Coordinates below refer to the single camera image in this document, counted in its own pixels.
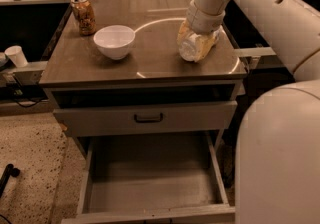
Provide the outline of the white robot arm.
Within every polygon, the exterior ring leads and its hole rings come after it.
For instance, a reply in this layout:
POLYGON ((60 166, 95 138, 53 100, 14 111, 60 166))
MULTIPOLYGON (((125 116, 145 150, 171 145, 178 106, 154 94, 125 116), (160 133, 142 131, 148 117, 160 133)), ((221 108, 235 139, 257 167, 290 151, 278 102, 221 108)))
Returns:
MULTIPOLYGON (((301 0, 234 0, 293 75, 246 111, 235 160, 236 224, 320 224, 320 17, 301 0)), ((187 27, 217 30, 228 0, 193 0, 187 27)))

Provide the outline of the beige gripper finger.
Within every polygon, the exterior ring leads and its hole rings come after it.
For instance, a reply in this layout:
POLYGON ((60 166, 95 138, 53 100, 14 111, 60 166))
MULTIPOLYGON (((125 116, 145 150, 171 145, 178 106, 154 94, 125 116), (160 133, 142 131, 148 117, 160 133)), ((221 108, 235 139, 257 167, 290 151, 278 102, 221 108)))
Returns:
POLYGON ((220 30, 216 30, 208 35, 198 35, 195 39, 196 55, 195 60, 204 59, 211 48, 218 42, 220 30))
POLYGON ((180 45, 182 41, 187 37, 190 33, 191 29, 187 20, 184 20, 179 28, 178 35, 177 35, 177 44, 180 45))

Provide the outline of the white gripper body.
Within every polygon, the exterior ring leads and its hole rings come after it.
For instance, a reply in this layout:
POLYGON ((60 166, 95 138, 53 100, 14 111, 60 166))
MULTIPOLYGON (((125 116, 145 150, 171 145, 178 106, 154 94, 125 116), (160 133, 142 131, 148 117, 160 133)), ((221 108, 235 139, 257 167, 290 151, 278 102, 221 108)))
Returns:
POLYGON ((186 13, 186 20, 189 27, 196 34, 209 34, 218 30, 223 22, 225 12, 221 14, 206 14, 201 11, 192 0, 186 13))

